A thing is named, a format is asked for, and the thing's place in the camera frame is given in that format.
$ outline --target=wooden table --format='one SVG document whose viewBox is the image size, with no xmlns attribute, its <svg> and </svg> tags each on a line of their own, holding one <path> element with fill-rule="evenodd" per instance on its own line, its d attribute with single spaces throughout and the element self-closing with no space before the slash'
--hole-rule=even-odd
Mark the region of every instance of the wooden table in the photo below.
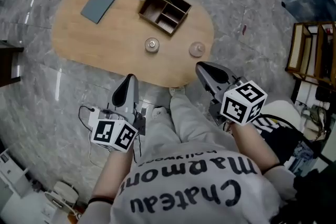
<svg viewBox="0 0 336 224">
<path fill-rule="evenodd" d="M 87 1 L 62 0 L 56 12 L 52 43 L 61 57 L 122 75 L 132 73 L 163 87 L 191 82 L 196 78 L 196 63 L 208 59 L 213 24 L 207 11 L 192 0 L 186 0 L 192 8 L 172 37 L 139 17 L 139 0 L 115 0 L 98 24 L 80 14 Z M 145 51 L 144 43 L 150 37 L 160 42 L 156 54 Z M 200 58 L 188 51 L 195 41 L 206 47 Z"/>
</svg>

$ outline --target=gray marble floor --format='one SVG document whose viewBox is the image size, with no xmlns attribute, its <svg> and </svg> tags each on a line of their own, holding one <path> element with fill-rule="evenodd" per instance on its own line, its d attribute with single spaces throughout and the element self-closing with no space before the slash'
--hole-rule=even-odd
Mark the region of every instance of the gray marble floor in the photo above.
<svg viewBox="0 0 336 224">
<path fill-rule="evenodd" d="M 104 106 L 121 76 L 56 55 L 50 35 L 60 1 L 0 0 L 0 38 L 25 47 L 22 81 L 0 88 L 0 138 L 45 186 L 63 179 L 86 201 L 100 168 L 88 161 L 88 133 L 77 118 L 78 108 Z M 215 27 L 210 60 L 253 79 L 269 93 L 289 96 L 294 81 L 284 68 L 295 20 L 281 0 L 196 1 Z M 206 113 L 209 96 L 200 83 L 190 83 L 186 92 Z M 170 96 L 165 88 L 140 82 L 140 99 L 140 106 L 152 108 L 168 106 Z M 87 118 L 88 113 L 83 111 L 82 116 Z M 103 165 L 107 154 L 93 146 L 92 160 Z"/>
</svg>

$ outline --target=wooden furniture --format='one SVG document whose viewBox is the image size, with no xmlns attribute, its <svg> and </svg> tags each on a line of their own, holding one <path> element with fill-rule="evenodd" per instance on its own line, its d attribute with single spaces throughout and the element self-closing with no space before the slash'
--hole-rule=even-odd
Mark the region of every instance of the wooden furniture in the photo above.
<svg viewBox="0 0 336 224">
<path fill-rule="evenodd" d="M 300 80 L 336 91 L 335 22 L 295 24 L 286 71 Z"/>
<path fill-rule="evenodd" d="M 21 80 L 20 76 L 12 76 L 13 57 L 18 52 L 23 52 L 24 48 L 17 48 L 0 40 L 0 87 L 9 85 Z"/>
<path fill-rule="evenodd" d="M 25 196 L 30 187 L 26 178 L 27 172 L 28 169 L 22 170 L 8 155 L 8 149 L 0 154 L 0 177 L 21 198 Z"/>
<path fill-rule="evenodd" d="M 61 57 L 122 75 L 132 73 L 163 87 L 196 79 L 196 63 L 208 59 L 214 27 L 207 11 L 194 1 L 187 0 L 192 8 L 172 37 L 139 17 L 139 0 L 115 0 L 98 24 L 80 15 L 87 1 L 62 0 L 56 12 L 52 43 Z M 160 42 L 156 54 L 145 51 L 150 37 Z M 195 41 L 206 47 L 200 58 L 188 52 Z"/>
<path fill-rule="evenodd" d="M 191 5 L 184 0 L 146 0 L 140 17 L 172 36 L 188 15 Z"/>
</svg>

